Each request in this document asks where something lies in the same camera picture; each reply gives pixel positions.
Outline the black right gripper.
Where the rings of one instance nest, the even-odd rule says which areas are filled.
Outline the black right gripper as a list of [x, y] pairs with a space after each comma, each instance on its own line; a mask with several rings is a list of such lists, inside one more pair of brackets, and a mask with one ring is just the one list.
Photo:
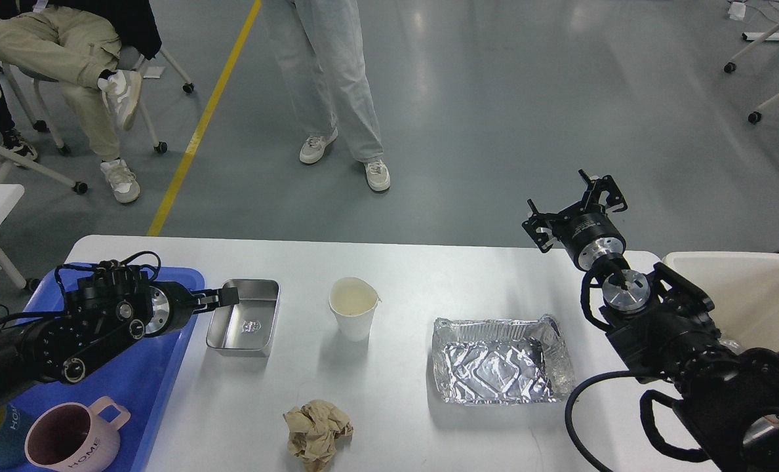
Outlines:
[[623, 212], [628, 203], [611, 174], [588, 176], [578, 170], [586, 183], [586, 191], [578, 202], [579, 215], [540, 212], [532, 199], [527, 199], [530, 212], [521, 227], [543, 254], [559, 241], [580, 271], [587, 272], [606, 255], [621, 255], [626, 240], [607, 217], [608, 212]]

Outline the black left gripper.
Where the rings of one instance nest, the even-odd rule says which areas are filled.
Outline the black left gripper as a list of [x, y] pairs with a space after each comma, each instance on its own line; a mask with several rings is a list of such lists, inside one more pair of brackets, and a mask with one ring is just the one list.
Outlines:
[[239, 304], [235, 287], [209, 288], [192, 292], [179, 282], [150, 284], [152, 317], [146, 325], [146, 337], [170, 334], [183, 327], [197, 309], [216, 309]]

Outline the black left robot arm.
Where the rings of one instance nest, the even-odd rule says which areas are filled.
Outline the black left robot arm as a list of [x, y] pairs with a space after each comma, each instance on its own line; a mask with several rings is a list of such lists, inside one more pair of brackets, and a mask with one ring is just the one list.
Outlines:
[[190, 290], [160, 281], [138, 254], [54, 270], [62, 310], [0, 317], [0, 407], [39, 384], [83, 382], [144, 338], [239, 303], [236, 288]]

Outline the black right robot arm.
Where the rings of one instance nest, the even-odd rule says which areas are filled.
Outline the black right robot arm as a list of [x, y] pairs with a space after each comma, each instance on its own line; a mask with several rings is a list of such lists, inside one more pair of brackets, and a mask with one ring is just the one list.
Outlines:
[[628, 205], [614, 178], [579, 170], [586, 190], [559, 212], [530, 212], [522, 224], [540, 251], [560, 242], [582, 271], [580, 308], [626, 366], [577, 385], [565, 406], [570, 439], [596, 470], [607, 466], [576, 433], [579, 395], [617, 378], [674, 385], [680, 397], [648, 389], [639, 421], [651, 446], [671, 459], [713, 462], [722, 471], [779, 471], [779, 351], [749, 347], [735, 353], [721, 341], [704, 290], [662, 262], [644, 274], [624, 257], [626, 239], [608, 212]]

